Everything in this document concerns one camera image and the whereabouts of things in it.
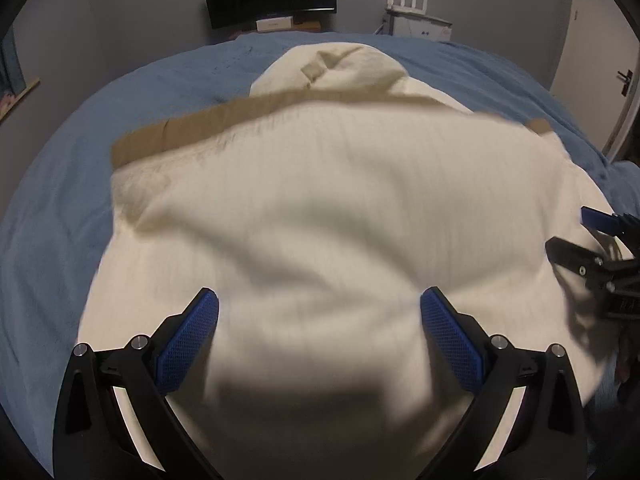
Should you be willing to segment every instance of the white towel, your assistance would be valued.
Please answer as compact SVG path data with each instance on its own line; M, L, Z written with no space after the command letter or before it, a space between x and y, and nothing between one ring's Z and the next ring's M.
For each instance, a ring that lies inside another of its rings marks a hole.
M304 49L298 68L328 57ZM369 56L351 67L375 81ZM277 85L278 64L296 72L276 62L252 94L300 87ZM120 347L215 290L216 334L170 403L226 480L416 478L470 401L422 331L429 286L516 346L564 345L583 400L614 345L580 277L559 281L544 251L553 236L597 250L580 207L609 204L559 144L518 124L305 100L127 164L111 185L114 234L78 338Z

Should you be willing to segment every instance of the blue gripper pad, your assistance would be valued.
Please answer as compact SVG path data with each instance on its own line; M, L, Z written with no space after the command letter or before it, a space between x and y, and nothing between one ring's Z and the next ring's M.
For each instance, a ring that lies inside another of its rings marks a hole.
M156 361L156 389L161 395L177 390L193 360L218 324L218 297L212 290L203 294L184 319Z
M583 206L580 210L582 213L582 225L591 229L596 229L609 236L619 236L622 234L620 231L620 220L617 216L608 215L602 211L591 209L590 207Z
M422 326L435 341L462 389L477 394L484 381L482 357L456 321L453 307L448 303L432 288L425 290L420 297Z

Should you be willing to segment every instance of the white cabinet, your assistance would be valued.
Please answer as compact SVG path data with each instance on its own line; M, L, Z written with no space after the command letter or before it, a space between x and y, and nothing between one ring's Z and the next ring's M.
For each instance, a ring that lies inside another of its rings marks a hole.
M414 17L390 12L392 36L423 38L430 41L451 41L452 23L431 16Z

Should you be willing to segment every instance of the tan trim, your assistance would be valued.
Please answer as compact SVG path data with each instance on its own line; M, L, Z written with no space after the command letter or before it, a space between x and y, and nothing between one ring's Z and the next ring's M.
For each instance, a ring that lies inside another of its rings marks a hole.
M449 108L431 97L395 96L380 92L307 89L250 96L234 99L226 104L213 106L188 116L171 118L163 123L144 126L114 143L111 147L111 165L114 170L117 170L136 160L210 139L237 124L253 121L283 108L309 101L406 104Z
M551 133L554 130L551 124L549 124L549 121L542 118L532 119L529 122L525 123L525 126L532 132L539 135L545 135Z
M12 110L15 110L16 107L18 106L18 104L20 104L22 102L22 100L27 97L28 94L30 94L31 90L33 90L34 88L36 88L36 86L38 86L40 84L40 78L37 77L36 79L34 79L33 81L31 81L26 88L20 92L13 100L13 102L7 107L7 108L2 108L0 109L0 123L9 116L9 114L12 112Z

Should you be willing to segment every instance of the blue bedsheet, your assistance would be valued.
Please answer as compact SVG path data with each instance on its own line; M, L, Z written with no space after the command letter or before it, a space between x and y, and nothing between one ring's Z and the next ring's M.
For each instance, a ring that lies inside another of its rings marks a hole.
M286 50L325 41L377 47L472 110L519 122L547 118L615 211L640 216L637 166L608 164L529 75L466 46L355 34L250 34L140 68L105 86L65 121L29 168L0 225L0 402L49 470L60 382L111 237L111 144L144 124L246 95Z

